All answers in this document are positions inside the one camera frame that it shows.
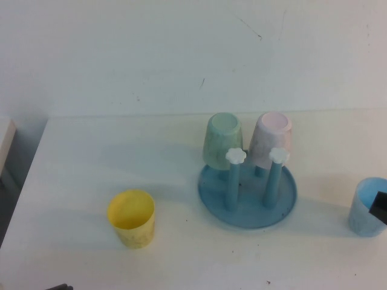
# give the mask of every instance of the white wall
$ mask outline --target white wall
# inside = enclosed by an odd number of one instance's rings
[[[50,115],[387,107],[386,15],[385,0],[2,0],[8,168],[23,182]]]

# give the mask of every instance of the cup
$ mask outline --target cup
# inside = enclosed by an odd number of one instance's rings
[[[149,193],[130,189],[116,195],[108,207],[108,219],[128,248],[143,248],[154,236],[155,203]]]
[[[230,148],[243,148],[241,122],[231,113],[215,114],[208,121],[203,160],[211,168],[228,170],[226,153]]]
[[[359,236],[377,236],[386,228],[382,221],[369,213],[378,192],[387,192],[387,179],[366,178],[356,187],[348,222],[350,228]]]
[[[291,149],[291,121],[282,113],[268,112],[259,116],[253,138],[250,142],[248,158],[256,166],[270,169],[272,148]]]

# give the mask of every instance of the blue cup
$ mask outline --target blue cup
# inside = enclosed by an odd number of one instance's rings
[[[380,234],[386,225],[369,213],[378,192],[387,192],[387,179],[370,177],[357,185],[348,222],[351,229],[362,237]]]

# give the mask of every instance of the yellow cup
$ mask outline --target yellow cup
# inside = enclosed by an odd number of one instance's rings
[[[130,189],[116,195],[108,207],[108,219],[129,248],[149,244],[155,230],[155,202],[148,192]]]

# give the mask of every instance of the white flower-shaped cap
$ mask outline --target white flower-shaped cap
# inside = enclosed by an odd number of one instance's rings
[[[246,158],[246,152],[241,148],[230,148],[226,153],[226,159],[230,161],[231,164],[241,164]]]
[[[274,163],[283,164],[289,160],[290,153],[286,151],[284,148],[272,148],[268,157]]]

